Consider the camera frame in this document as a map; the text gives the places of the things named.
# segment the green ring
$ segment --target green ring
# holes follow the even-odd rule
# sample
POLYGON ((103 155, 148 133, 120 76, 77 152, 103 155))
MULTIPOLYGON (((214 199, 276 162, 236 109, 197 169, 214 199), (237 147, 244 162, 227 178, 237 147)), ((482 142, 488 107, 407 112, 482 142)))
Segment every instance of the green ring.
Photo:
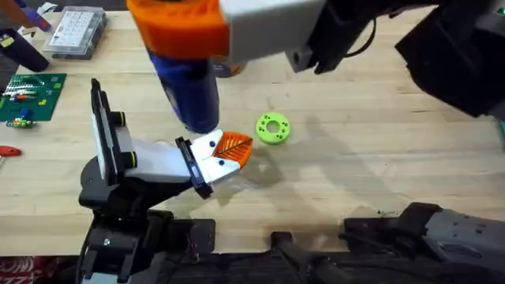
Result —
POLYGON ((286 141, 291 133, 291 124, 282 114, 267 113, 261 115, 256 122, 256 135, 266 144, 276 145, 286 141), (279 125, 277 133, 271 133, 267 129, 270 122, 276 122, 279 125))

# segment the red patterned cloth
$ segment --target red patterned cloth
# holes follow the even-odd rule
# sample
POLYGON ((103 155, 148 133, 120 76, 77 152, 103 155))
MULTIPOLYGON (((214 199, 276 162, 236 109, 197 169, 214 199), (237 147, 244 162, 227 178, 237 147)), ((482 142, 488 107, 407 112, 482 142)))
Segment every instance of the red patterned cloth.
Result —
POLYGON ((40 278, 51 277, 57 257, 0 257, 0 284, 32 284, 40 278))

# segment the orange cap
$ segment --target orange cap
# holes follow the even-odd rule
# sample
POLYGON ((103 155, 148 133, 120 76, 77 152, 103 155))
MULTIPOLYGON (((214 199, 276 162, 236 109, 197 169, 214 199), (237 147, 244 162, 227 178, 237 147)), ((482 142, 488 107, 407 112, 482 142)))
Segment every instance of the orange cap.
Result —
POLYGON ((219 0, 127 0, 145 45, 174 59, 228 55, 230 29, 219 0))

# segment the circuit board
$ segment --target circuit board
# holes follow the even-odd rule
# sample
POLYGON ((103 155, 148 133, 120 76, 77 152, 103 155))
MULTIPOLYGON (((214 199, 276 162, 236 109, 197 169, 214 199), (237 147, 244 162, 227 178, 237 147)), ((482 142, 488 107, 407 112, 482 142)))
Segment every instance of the circuit board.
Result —
POLYGON ((65 80, 66 74, 14 75, 0 96, 0 121, 18 118, 24 108, 33 111, 31 120, 50 121, 65 80), (16 93, 29 99, 11 100, 16 93))

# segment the wooden tabletop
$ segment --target wooden tabletop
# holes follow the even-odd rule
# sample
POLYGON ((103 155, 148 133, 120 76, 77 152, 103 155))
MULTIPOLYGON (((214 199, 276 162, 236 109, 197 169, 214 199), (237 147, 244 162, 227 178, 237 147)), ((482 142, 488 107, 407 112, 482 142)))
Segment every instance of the wooden tabletop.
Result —
MULTIPOLYGON (((254 136, 256 119, 277 111, 290 119, 292 135, 279 146, 255 140, 241 176, 217 186, 210 200, 189 190, 158 208, 215 219, 218 252, 266 249, 273 230, 292 231, 308 248, 344 249, 336 238, 344 218, 397 215, 414 201, 505 220, 505 154, 495 122, 424 94, 394 49, 426 12, 380 18, 370 49, 329 74, 295 74, 278 55, 219 80, 220 129, 254 136)), ((108 17, 91 61, 52 61, 47 70, 69 74, 52 121, 0 127, 0 144, 24 152, 0 168, 1 256, 79 252, 91 220, 77 198, 80 172, 95 155, 92 77, 112 108, 126 112, 132 136, 195 137, 171 110, 129 13, 108 17)), ((44 39, 40 32, 33 43, 41 48, 44 39)))

